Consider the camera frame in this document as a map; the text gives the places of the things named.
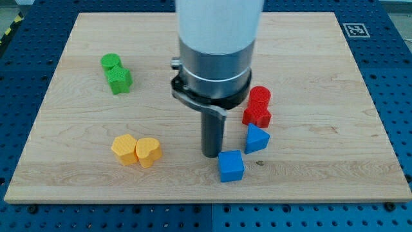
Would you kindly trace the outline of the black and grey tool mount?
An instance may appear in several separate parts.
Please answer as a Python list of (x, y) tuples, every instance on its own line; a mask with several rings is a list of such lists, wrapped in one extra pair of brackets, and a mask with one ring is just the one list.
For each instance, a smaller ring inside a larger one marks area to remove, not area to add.
[(185, 69), (179, 57), (172, 58), (171, 68), (178, 70), (171, 81), (173, 97), (193, 110), (222, 121), (227, 110), (245, 100), (252, 80), (251, 68), (228, 79), (199, 79)]

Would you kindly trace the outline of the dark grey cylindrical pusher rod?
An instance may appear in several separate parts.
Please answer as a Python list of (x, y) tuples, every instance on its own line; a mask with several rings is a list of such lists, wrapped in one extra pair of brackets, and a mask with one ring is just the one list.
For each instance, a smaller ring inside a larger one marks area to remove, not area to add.
[(201, 114), (201, 150), (208, 158), (215, 158), (222, 149), (225, 129), (225, 110)]

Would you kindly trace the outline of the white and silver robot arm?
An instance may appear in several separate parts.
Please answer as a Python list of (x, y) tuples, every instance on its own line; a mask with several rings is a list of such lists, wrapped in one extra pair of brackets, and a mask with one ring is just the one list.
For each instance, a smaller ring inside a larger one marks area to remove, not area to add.
[(177, 0), (178, 57), (172, 95), (201, 113), (201, 150), (222, 149), (227, 110), (241, 104), (252, 80), (252, 54), (263, 0)]

